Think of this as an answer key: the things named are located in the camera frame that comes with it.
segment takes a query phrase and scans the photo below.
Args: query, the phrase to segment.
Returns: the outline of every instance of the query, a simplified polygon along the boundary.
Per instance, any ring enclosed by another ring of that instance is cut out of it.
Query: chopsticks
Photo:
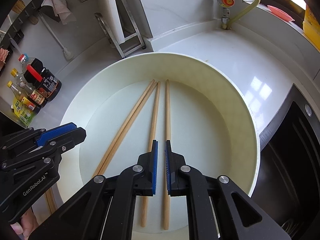
[[[165,84],[165,140],[171,140],[171,121],[170,121],[170,87],[169,80]],[[166,172],[164,172],[164,219],[163,229],[169,229],[170,221],[170,196],[167,189]]]
[[[56,210],[57,210],[57,205],[54,200],[52,188],[49,188],[45,193],[44,193],[44,198],[47,203],[50,215],[52,215]]]
[[[120,127],[119,131],[117,132],[116,136],[113,138],[111,144],[109,145],[107,151],[105,152],[104,156],[102,157],[99,165],[97,166],[94,174],[92,177],[103,174],[109,163],[111,162],[112,157],[115,155],[117,149],[119,148],[121,142],[123,141],[125,135],[129,131],[130,127],[132,126],[134,120],[137,118],[138,114],[140,113],[141,109],[145,105],[146,101],[152,94],[153,90],[156,88],[157,82],[153,79],[150,84],[147,86],[146,90],[143,92],[137,103],[134,105],[132,110],[130,111],[129,115],[125,119],[124,123]]]
[[[153,106],[153,114],[151,121],[151,129],[149,135],[149,145],[148,152],[152,150],[152,141],[156,136],[156,125],[157,125],[157,117],[158,117],[158,108],[159,108],[159,95],[160,95],[160,82],[158,82],[157,90],[156,90],[156,98]],[[145,227],[147,224],[147,212],[148,212],[148,200],[149,198],[146,196],[142,197],[142,211],[141,211],[141,227]]]

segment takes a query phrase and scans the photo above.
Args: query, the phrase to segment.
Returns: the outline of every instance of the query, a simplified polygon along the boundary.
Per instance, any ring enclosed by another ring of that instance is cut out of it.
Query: yellow container
[[[308,6],[304,16],[303,31],[314,45],[320,49],[320,25]]]
[[[35,113],[20,103],[16,98],[14,98],[11,108],[14,110],[16,116],[19,117],[26,126],[29,126],[35,116]]]

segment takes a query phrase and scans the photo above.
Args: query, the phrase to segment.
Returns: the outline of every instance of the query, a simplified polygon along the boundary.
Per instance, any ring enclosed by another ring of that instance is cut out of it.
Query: finger
[[[23,229],[18,222],[11,225],[11,227],[13,228],[13,230],[16,232],[17,235],[21,235],[23,233]]]
[[[31,233],[39,226],[36,216],[33,216],[33,230]]]
[[[29,208],[21,217],[21,225],[23,228],[22,234],[25,238],[28,238],[33,230],[33,216],[34,214],[31,208]]]

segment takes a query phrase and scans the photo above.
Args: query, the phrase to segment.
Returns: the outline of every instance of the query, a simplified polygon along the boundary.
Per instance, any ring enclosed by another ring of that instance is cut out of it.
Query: white bowl
[[[162,229],[165,80],[170,80],[172,151],[184,155],[187,165],[206,176],[227,175],[251,196],[260,164],[259,134],[244,96],[228,77],[201,60],[174,53],[146,53],[120,60],[95,75],[73,99],[61,123],[83,127],[87,138],[62,155],[58,189],[65,202],[90,180],[152,79],[161,81],[157,190],[149,199],[145,228],[140,227],[141,198],[137,198],[132,239],[188,239],[185,197],[171,198],[170,228]],[[155,91],[113,157],[106,177],[118,175],[147,152],[154,98]]]

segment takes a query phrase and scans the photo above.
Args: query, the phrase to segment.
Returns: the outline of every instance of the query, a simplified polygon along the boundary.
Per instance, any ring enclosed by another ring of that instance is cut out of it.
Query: towel
[[[67,7],[66,0],[43,0],[41,6],[49,5],[53,8],[54,14],[59,15],[62,24],[67,24],[70,21],[76,21],[75,16]]]

